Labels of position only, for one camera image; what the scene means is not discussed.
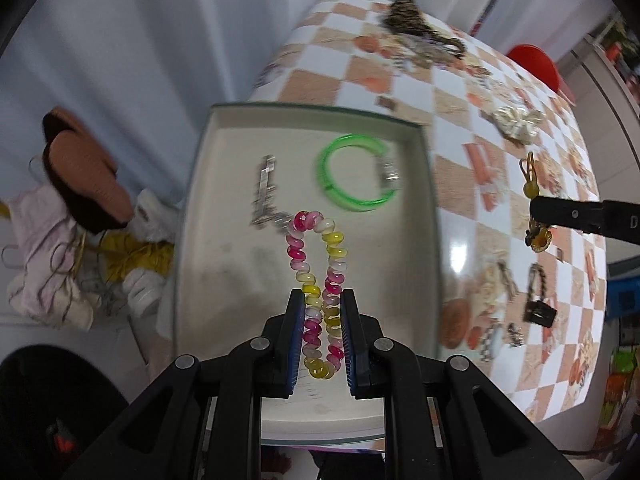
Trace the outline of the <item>small black claw clip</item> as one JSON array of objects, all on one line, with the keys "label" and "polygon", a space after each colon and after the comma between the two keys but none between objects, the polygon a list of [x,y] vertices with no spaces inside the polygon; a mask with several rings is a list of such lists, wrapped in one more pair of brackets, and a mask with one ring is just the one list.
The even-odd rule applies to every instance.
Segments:
[{"label": "small black claw clip", "polygon": [[558,310],[542,300],[527,299],[524,308],[523,321],[536,324],[544,328],[551,328]]}]

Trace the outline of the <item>cream polka dot scrunchie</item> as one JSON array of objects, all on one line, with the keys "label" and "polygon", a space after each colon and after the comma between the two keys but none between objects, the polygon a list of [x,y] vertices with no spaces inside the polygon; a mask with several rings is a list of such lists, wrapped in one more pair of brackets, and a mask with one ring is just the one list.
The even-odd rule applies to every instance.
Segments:
[{"label": "cream polka dot scrunchie", "polygon": [[491,119],[507,139],[530,145],[537,141],[539,127],[546,115],[540,110],[504,106],[494,110]]}]

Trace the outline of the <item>silver rhinestone hair clip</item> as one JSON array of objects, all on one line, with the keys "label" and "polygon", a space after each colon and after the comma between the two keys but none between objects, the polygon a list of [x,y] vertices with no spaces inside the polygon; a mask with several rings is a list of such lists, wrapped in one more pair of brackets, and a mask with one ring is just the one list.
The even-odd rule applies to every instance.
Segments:
[{"label": "silver rhinestone hair clip", "polygon": [[266,155],[259,164],[250,224],[258,230],[265,229],[266,226],[273,226],[278,233],[284,234],[286,225],[293,219],[293,215],[278,209],[274,204],[278,190],[277,185],[273,182],[276,163],[276,158],[273,155]]}]

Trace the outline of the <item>small silver earring charm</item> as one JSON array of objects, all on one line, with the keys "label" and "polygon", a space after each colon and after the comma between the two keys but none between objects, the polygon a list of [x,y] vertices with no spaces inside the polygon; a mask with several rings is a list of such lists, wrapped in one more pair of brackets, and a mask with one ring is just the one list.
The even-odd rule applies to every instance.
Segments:
[{"label": "small silver earring charm", "polygon": [[520,348],[524,344],[522,329],[511,322],[506,328],[508,333],[508,343],[511,348]]}]

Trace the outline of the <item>red plastic stool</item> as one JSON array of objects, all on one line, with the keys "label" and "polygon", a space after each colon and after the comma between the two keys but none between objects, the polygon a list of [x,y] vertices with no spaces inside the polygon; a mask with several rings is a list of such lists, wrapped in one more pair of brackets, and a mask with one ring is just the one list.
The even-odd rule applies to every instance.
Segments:
[{"label": "red plastic stool", "polygon": [[518,44],[506,54],[506,57],[525,68],[549,89],[562,96],[570,105],[575,104],[572,90],[570,90],[558,68],[544,50],[533,44]]}]

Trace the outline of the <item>leopard print hair clip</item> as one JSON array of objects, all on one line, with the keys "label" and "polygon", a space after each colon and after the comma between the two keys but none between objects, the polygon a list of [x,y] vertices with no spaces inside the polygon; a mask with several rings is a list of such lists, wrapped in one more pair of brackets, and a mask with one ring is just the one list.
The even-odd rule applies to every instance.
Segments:
[{"label": "leopard print hair clip", "polygon": [[459,38],[447,37],[439,32],[432,32],[432,40],[437,47],[454,58],[463,58],[465,55],[465,44]]}]

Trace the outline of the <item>silver metal hair clip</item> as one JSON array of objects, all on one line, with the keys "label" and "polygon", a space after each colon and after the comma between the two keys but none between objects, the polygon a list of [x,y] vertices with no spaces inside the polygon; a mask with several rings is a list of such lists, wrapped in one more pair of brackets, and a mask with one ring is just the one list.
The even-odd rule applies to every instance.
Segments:
[{"label": "silver metal hair clip", "polygon": [[453,55],[434,44],[407,41],[405,47],[411,52],[411,61],[423,68],[431,68],[433,65],[447,66],[456,60]]}]

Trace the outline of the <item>pink white cloth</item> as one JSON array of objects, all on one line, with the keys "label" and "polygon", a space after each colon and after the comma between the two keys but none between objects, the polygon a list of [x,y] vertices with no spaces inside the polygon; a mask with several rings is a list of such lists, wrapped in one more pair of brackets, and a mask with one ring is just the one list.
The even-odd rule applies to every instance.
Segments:
[{"label": "pink white cloth", "polygon": [[23,255],[23,270],[8,286],[10,306],[47,326],[90,330],[100,298],[76,283],[80,235],[58,191],[34,188],[10,200],[9,212]]}]

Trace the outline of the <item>orange soled black slipper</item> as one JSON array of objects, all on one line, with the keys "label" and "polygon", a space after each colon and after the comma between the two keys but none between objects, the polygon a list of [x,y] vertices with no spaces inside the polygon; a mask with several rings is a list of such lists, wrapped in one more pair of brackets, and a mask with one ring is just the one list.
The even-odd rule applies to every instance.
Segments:
[{"label": "orange soled black slipper", "polygon": [[86,231],[125,229],[134,218],[126,190],[117,182],[110,153],[69,110],[57,106],[42,118],[44,170],[70,215]]}]

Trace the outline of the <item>leopard print scrunchie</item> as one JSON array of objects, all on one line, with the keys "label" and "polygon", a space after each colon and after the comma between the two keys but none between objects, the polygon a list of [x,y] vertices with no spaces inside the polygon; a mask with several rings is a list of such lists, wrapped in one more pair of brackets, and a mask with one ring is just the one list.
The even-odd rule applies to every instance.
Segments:
[{"label": "leopard print scrunchie", "polygon": [[425,37],[431,31],[414,0],[394,0],[383,23],[394,34]]}]

